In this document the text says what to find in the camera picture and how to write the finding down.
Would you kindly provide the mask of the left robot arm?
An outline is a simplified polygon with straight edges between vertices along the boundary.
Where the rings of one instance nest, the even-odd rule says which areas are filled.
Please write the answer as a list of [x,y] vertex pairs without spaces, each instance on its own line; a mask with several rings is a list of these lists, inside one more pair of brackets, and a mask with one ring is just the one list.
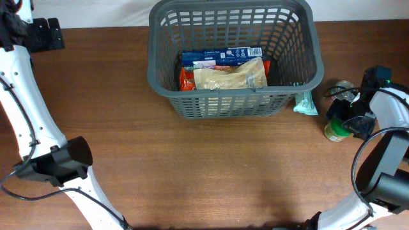
[[51,117],[33,75],[34,52],[64,49],[56,18],[33,18],[32,1],[1,1],[1,105],[12,125],[21,161],[7,178],[50,183],[66,194],[93,229],[130,229],[93,172],[85,138],[66,139]]

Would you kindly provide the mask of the blue pasta box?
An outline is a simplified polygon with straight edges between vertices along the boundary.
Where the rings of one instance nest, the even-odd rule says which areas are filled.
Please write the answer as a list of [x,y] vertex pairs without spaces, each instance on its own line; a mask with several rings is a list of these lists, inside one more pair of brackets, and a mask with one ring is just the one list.
[[235,47],[183,52],[181,63],[184,67],[213,68],[214,66],[239,66],[251,59],[262,57],[261,47]]

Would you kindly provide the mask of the small tin can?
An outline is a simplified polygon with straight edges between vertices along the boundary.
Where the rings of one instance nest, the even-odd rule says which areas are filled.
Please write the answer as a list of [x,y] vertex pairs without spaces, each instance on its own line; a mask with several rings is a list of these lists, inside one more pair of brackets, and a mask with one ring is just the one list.
[[354,87],[355,85],[347,80],[337,82],[335,86],[333,86],[330,90],[330,94],[332,95],[331,99],[347,100],[349,102],[352,102],[357,94],[357,90],[346,90]]

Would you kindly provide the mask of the orange spaghetti packet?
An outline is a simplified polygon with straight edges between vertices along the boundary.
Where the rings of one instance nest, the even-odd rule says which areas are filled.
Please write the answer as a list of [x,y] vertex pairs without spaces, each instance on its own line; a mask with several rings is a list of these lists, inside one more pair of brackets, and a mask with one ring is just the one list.
[[[268,82],[268,75],[269,75],[269,70],[270,70],[270,61],[264,61],[263,62],[264,67],[265,67],[265,74],[266,74],[266,79]],[[232,72],[235,68],[239,66],[214,66],[213,68],[206,68],[206,69],[214,69],[214,70],[222,70],[226,72]],[[194,70],[191,70],[188,67],[181,67],[180,73],[179,73],[179,90],[180,91],[193,91],[197,90],[195,81],[194,81]]]

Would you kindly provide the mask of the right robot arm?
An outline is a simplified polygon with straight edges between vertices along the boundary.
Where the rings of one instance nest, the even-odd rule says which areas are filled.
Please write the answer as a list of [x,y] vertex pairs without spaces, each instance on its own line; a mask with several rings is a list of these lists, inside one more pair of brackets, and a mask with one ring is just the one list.
[[[316,213],[298,229],[369,229],[382,217],[408,209],[408,88],[391,81],[383,66],[368,68],[358,88],[333,86],[325,133],[338,141],[362,139],[351,165],[353,192],[335,207]],[[351,100],[337,95],[350,92]]]

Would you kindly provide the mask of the clear bag of grains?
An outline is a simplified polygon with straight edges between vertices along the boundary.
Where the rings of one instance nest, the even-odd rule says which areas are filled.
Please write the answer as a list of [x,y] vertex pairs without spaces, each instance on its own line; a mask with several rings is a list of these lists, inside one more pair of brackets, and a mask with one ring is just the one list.
[[232,72],[203,68],[193,73],[196,89],[252,89],[268,86],[260,57],[251,59]]

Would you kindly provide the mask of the grey plastic shopping basket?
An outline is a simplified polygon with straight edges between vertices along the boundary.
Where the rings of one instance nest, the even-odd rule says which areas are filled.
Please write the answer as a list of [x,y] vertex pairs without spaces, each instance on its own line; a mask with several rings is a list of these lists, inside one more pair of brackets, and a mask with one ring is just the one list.
[[[272,62],[268,86],[180,89],[184,51],[258,47]],[[324,75],[311,7],[305,1],[160,1],[150,11],[147,79],[187,119],[269,116]]]

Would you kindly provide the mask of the green lid glass jar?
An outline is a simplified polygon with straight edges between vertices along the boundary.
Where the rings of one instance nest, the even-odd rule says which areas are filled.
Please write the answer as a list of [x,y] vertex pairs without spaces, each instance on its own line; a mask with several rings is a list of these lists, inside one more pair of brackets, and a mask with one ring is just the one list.
[[351,132],[343,128],[343,123],[337,119],[332,118],[324,129],[325,137],[333,142],[341,142],[343,139],[351,135]]

